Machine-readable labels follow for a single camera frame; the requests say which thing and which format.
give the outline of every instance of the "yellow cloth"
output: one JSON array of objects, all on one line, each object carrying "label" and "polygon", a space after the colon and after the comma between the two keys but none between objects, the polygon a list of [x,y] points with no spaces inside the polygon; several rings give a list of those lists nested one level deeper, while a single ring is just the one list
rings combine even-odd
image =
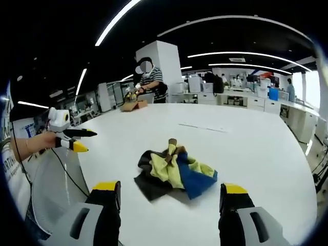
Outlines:
[{"label": "yellow cloth", "polygon": [[[179,166],[176,161],[178,158],[178,153],[176,153],[177,150],[178,148],[176,145],[169,143],[168,155],[172,156],[169,162],[167,162],[165,158],[152,153],[150,155],[152,158],[150,161],[150,165],[152,166],[152,171],[150,174],[159,178],[163,182],[168,181],[173,188],[184,189],[180,178]],[[213,177],[215,173],[214,169],[210,168],[206,164],[199,163],[192,157],[188,157],[188,161],[190,170]]]}]

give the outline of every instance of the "brown box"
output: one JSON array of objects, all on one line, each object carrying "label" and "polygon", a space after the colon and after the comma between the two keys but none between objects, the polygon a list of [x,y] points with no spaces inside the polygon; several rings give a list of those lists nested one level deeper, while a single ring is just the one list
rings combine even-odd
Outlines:
[{"label": "brown box", "polygon": [[144,107],[147,107],[148,103],[146,100],[143,101],[136,101],[136,102],[126,102],[123,104],[121,107],[122,112],[131,112],[132,110],[135,109],[142,109]]}]

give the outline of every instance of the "person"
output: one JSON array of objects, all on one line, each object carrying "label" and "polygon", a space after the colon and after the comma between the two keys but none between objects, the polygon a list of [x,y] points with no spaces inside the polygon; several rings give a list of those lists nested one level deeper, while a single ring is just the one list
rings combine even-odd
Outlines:
[{"label": "person", "polygon": [[164,104],[167,98],[168,86],[163,82],[163,74],[159,67],[153,64],[149,57],[144,57],[138,62],[136,68],[142,74],[139,84],[139,94],[154,93],[154,103]]},{"label": "person", "polygon": [[292,80],[289,78],[289,79],[287,79],[287,81],[288,81],[288,87],[287,87],[287,93],[289,94],[289,99],[288,99],[288,101],[295,101],[295,89],[294,89],[294,86],[293,86],[293,84],[292,84]]},{"label": "person", "polygon": [[227,78],[225,77],[224,73],[221,75],[222,78],[222,82],[223,84],[225,84],[226,82],[228,82]]},{"label": "person", "polygon": [[13,136],[15,129],[12,129],[13,125],[10,122],[10,111],[13,105],[10,86],[8,86],[6,98],[8,100],[5,101],[6,104],[3,107],[1,133],[1,153],[6,182],[16,208],[22,219],[25,220],[30,233],[36,239],[46,240],[49,234],[39,228],[35,222],[31,204],[31,185],[23,172],[21,162],[45,148],[55,147],[56,134],[44,132],[28,139],[15,139]]}]

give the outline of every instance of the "ceiling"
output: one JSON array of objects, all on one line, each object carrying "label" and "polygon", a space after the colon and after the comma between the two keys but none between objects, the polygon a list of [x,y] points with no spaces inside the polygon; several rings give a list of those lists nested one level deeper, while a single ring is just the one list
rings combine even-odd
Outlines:
[{"label": "ceiling", "polygon": [[[288,63],[261,56],[189,55],[248,51],[297,61],[315,56],[312,43],[276,24],[253,19],[218,19],[189,25],[157,38],[173,27],[219,15],[258,15],[289,25],[308,36],[321,38],[317,20],[308,6],[289,1],[142,0],[107,35],[95,43],[109,21],[129,1],[52,1],[12,3],[8,14],[6,63],[14,101],[50,106],[49,94],[76,86],[87,68],[80,94],[99,83],[120,80],[133,73],[135,52],[155,40],[178,46],[182,67],[208,68],[211,63],[231,63],[244,57],[246,63],[281,68]],[[309,64],[316,69],[315,63]]]}]

